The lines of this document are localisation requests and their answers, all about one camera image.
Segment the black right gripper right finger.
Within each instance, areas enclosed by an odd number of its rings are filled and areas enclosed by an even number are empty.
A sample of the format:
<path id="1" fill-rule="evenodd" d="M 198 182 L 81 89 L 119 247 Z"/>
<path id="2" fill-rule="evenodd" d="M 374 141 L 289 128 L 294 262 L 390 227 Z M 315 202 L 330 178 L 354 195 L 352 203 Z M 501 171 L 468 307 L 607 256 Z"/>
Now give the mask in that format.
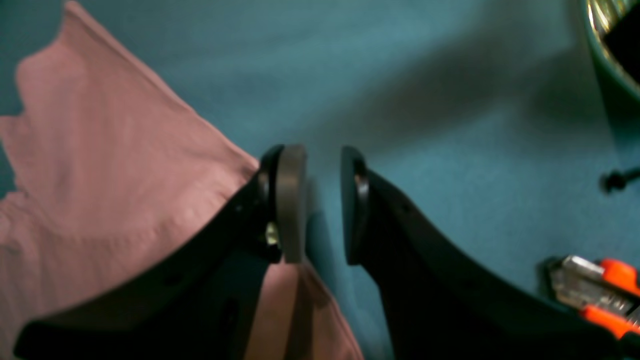
<path id="1" fill-rule="evenodd" d="M 341 151 L 341 188 L 347 262 L 377 285 L 396 359 L 639 358 L 639 337 L 618 339 L 471 259 L 353 146 Z"/>

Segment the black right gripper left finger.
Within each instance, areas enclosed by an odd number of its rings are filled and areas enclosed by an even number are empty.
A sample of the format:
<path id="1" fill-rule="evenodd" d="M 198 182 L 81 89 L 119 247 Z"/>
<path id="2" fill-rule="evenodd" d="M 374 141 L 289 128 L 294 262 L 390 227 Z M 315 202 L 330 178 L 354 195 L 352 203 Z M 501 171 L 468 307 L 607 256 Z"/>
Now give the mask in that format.
<path id="1" fill-rule="evenodd" d="M 136 278 L 21 330 L 21 360 L 240 360 L 270 264 L 306 252 L 307 153 L 276 145 L 177 251 Z"/>

